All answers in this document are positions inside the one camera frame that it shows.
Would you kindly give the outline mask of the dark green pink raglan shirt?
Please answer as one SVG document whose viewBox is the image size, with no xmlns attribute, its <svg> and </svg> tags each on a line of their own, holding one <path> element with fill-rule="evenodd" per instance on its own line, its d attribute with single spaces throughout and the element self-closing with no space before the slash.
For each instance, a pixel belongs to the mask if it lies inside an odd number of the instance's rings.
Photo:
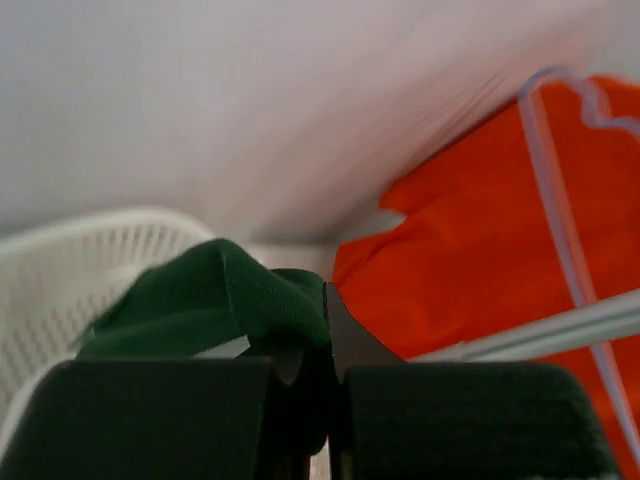
<svg viewBox="0 0 640 480">
<path fill-rule="evenodd" d="M 192 357 L 240 337 L 304 347 L 310 375 L 296 387 L 295 434 L 309 454 L 327 436 L 331 343 L 325 282 L 301 269 L 268 269 L 216 239 L 142 273 L 76 341 L 80 355 Z"/>
</svg>

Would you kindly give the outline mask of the orange t shirt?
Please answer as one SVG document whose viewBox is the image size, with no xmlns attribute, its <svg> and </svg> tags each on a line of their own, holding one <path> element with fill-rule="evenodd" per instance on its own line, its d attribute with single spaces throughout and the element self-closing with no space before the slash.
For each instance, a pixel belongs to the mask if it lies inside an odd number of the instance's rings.
<svg viewBox="0 0 640 480">
<path fill-rule="evenodd" d="M 639 286 L 639 143 L 595 131 L 580 99 L 539 90 L 595 294 Z M 565 283 L 516 107 L 487 121 L 400 180 L 380 205 L 395 229 L 342 245 L 333 280 L 353 316 L 412 358 L 568 311 Z M 582 348 L 544 364 L 586 392 L 621 470 L 639 475 L 596 363 Z"/>
</svg>

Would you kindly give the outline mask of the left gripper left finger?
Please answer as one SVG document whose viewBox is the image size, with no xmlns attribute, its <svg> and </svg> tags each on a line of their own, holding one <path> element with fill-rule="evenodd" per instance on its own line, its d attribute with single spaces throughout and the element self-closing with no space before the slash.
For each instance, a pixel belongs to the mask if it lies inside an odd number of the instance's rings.
<svg viewBox="0 0 640 480">
<path fill-rule="evenodd" d="M 264 360 L 66 361 L 1 450 L 5 479 L 301 479 L 283 385 Z"/>
</svg>

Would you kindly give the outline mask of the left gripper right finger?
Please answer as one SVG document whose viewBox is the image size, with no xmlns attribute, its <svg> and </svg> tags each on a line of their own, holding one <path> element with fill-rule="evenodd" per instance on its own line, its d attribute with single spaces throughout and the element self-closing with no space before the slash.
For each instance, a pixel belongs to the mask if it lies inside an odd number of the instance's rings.
<svg viewBox="0 0 640 480">
<path fill-rule="evenodd" d="M 618 479 L 579 382 L 550 364 L 408 363 L 348 311 L 325 313 L 337 376 L 335 479 Z"/>
</svg>

